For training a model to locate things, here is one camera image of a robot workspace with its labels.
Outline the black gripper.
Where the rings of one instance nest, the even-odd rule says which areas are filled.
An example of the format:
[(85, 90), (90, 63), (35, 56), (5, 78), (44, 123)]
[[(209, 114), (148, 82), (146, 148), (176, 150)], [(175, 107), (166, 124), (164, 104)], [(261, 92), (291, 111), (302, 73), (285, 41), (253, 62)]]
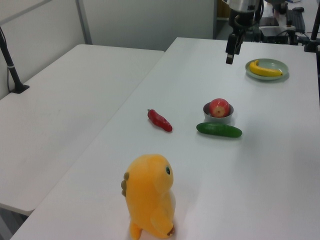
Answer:
[(231, 9), (228, 24), (232, 32), (228, 36), (226, 44), (226, 63), (233, 64), (234, 55), (239, 55), (245, 33), (260, 20), (260, 11), (241, 12)]

